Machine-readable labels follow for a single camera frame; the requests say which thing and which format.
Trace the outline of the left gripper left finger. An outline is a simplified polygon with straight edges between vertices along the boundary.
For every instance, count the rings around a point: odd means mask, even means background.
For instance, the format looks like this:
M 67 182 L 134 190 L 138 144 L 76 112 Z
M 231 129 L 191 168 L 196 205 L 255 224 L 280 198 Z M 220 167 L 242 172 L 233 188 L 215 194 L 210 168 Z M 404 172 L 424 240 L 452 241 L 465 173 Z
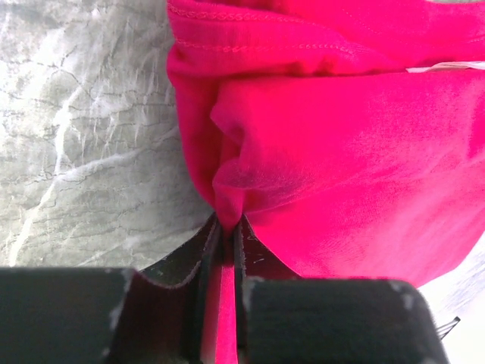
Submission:
M 3 363 L 213 363 L 221 227 L 215 217 L 134 268 L 3 268 Z

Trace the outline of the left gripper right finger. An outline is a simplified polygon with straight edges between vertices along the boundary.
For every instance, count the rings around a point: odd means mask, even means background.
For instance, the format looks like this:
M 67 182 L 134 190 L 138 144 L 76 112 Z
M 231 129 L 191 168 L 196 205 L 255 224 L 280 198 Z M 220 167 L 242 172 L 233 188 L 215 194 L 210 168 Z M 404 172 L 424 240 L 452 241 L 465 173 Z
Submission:
M 428 305 L 409 283 L 303 278 L 246 219 L 233 238 L 239 362 L 447 362 Z

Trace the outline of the pink red t-shirt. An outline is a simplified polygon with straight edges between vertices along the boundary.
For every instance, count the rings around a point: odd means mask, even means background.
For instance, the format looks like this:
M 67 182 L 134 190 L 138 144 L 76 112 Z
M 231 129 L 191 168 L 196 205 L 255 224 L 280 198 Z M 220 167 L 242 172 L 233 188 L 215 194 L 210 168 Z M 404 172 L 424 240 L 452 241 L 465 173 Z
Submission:
M 306 278 L 426 284 L 484 232 L 484 4 L 169 1 L 189 174 Z

